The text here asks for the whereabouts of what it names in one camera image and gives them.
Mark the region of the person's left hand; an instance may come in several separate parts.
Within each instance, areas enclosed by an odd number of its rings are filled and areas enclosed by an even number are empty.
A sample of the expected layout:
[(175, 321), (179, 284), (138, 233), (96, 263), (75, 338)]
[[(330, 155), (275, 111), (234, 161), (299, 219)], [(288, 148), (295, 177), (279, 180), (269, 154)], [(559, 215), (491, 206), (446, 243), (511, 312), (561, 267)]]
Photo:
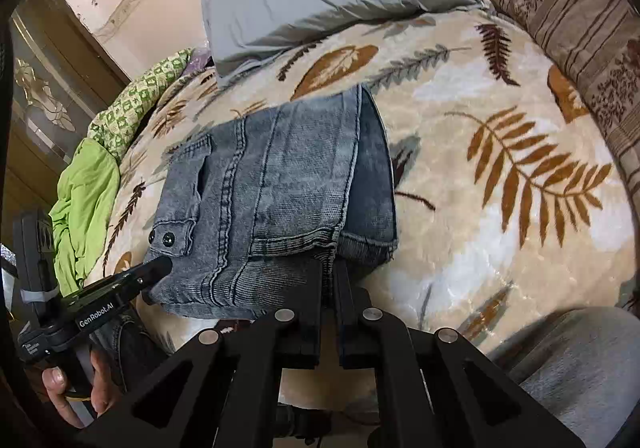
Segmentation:
[[(100, 416), (119, 401), (122, 393), (112, 381), (111, 366), (104, 351), (95, 348), (91, 352), (90, 359), (94, 371), (90, 402), (96, 414)], [(42, 372), (41, 379), (58, 415), (74, 428), (82, 428), (79, 416), (65, 396), (67, 387), (65, 373), (58, 367), (47, 368)]]

